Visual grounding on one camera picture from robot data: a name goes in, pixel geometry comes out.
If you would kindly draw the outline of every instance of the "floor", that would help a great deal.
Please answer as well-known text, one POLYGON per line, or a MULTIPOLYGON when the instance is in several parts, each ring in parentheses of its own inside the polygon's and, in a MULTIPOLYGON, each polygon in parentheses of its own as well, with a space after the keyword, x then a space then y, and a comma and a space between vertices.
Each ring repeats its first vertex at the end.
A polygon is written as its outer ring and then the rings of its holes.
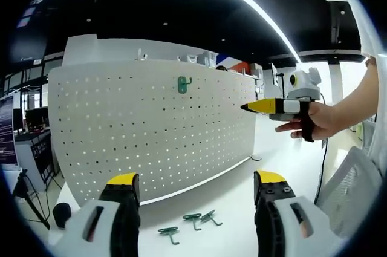
MULTIPOLYGON (((260 155, 263 158, 263 160, 268 159, 270 154, 273 154, 275 153, 274 151, 278 150, 279 142, 291 143, 292 141, 294 141, 290 139, 290 136, 287 134, 282 134, 282 135, 273 134, 273 137, 274 135, 276 135, 275 137, 279 137, 280 140, 276 138, 276 141, 274 142, 273 138, 269 137, 271 138, 270 143, 268 142, 263 144, 264 139, 260 139, 258 137, 258 134, 259 134, 259 130, 257 129, 257 136, 255 139, 255 142, 256 142, 255 151, 258 153, 258 155, 260 155)), ((357 138, 356 134, 351 132, 349 129, 344 130, 329 139, 327 156, 325 160, 324 179, 323 179, 324 184, 329 180, 329 178, 334 174, 336 169, 340 166, 341 162, 346 156, 346 153, 348 153, 348 150, 352 146, 361 147, 361 145, 362 145, 362 142, 357 138)), ((59 173, 55 177, 55 180, 58 182, 60 186, 64 184, 64 178, 61 173, 59 173)), ((60 192, 60 187, 55 182, 52 181, 48 187, 48 195, 47 195, 48 203, 46 202, 46 194, 45 193, 39 194, 39 199, 41 201, 42 208, 45 214, 47 215, 48 211, 49 210, 51 211, 49 222, 53 221, 52 209, 56 204, 59 192, 60 192)), ((37 197, 33 199, 33 202, 37 206, 37 208, 40 209, 37 197)), ((31 219, 31 220, 37 219, 26 202, 19 200, 18 205, 23 216, 26 219, 31 219)), ((43 240, 43 242, 47 242, 48 230, 43 226, 43 224, 32 222, 32 221, 28 221, 28 223, 29 225, 31 225, 31 228, 35 231, 35 233, 41 238, 41 240, 43 240)))

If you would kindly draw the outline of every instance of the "hand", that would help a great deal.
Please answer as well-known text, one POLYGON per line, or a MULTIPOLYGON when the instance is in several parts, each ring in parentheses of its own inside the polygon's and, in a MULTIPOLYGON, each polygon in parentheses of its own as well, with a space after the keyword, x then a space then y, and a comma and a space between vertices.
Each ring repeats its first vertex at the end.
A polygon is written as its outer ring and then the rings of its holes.
MULTIPOLYGON (((313 129, 313 140, 322 140, 333 136, 340 131, 336 121, 336 110, 332 106, 321 103, 310 103, 309 117, 316 125, 313 129)), ((283 124, 276 128, 276 132, 296 130, 291 133, 292 138, 302 138, 300 119, 294 119, 290 123, 283 124)))

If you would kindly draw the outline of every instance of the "black ceiling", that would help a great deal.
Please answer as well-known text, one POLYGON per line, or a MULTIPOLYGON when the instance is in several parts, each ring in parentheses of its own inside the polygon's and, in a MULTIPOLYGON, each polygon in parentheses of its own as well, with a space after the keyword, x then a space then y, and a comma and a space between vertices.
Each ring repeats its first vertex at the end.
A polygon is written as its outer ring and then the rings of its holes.
MULTIPOLYGON (((360 49, 356 23, 345 2, 254 1, 274 19, 296 51, 360 49)), ((11 4, 13 26, 28 2, 11 4)), ((68 36, 88 33, 97 33, 99 38, 175 42, 261 64, 270 56, 290 53, 266 21, 242 0, 67 0, 59 11, 48 32, 46 54, 63 51, 68 36)))

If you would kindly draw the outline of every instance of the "computer screen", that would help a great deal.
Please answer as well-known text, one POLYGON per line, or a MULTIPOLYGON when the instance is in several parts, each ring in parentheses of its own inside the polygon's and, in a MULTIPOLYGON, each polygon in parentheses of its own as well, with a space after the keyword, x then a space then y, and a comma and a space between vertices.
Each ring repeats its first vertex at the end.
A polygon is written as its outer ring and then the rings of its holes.
POLYGON ((278 77, 277 77, 277 69, 276 67, 272 64, 272 76, 273 76, 273 84, 274 86, 279 86, 278 85, 278 77))
POLYGON ((28 130, 34 131, 40 128, 43 124, 49 126, 48 108, 36 108, 25 112, 25 121, 27 122, 28 130))
POLYGON ((23 115, 21 109, 13 110, 13 130, 23 129, 23 115))

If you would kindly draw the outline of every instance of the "green metal hook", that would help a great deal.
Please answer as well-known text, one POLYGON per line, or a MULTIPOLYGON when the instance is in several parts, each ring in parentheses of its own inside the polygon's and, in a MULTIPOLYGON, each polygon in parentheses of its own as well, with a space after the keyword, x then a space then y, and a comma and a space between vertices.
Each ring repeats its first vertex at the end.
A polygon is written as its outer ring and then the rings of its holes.
POLYGON ((168 235, 173 245, 179 245, 180 243, 174 242, 174 239, 172 238, 172 235, 176 234, 178 232, 178 229, 179 229, 178 227, 170 227, 170 228, 159 229, 158 232, 162 235, 168 235))
POLYGON ((217 222, 212 218, 212 216, 213 216, 214 213, 215 213, 215 210, 212 210, 211 212, 209 212, 209 213, 203 215, 203 216, 200 218, 200 221, 203 222, 203 223, 205 223, 205 222, 208 222, 209 220, 212 220, 212 221, 215 223, 215 225, 217 225, 218 227, 219 227, 219 226, 222 226, 223 223, 217 223, 217 222))
POLYGON ((184 220, 192 220, 193 228, 195 231, 201 231, 201 228, 196 228, 196 220, 201 217, 201 213, 194 213, 192 215, 183 216, 184 220))
POLYGON ((192 83, 192 78, 189 78, 189 82, 187 82, 186 77, 179 77, 177 79, 177 90, 180 94, 185 94, 187 92, 187 85, 190 85, 192 83))

